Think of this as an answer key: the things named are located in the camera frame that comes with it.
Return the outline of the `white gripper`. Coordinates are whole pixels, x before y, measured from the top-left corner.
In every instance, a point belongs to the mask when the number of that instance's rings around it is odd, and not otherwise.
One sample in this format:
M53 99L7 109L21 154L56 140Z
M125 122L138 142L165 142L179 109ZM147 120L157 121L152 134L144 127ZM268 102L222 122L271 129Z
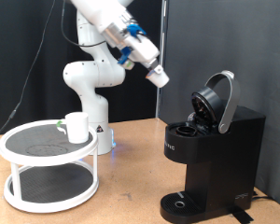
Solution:
M131 49L128 58L135 63L141 63L146 68L149 68L160 54L157 47L143 35L137 37L129 35L124 43ZM149 78L153 73L161 74L162 72L162 66L157 64L147 73L146 78Z

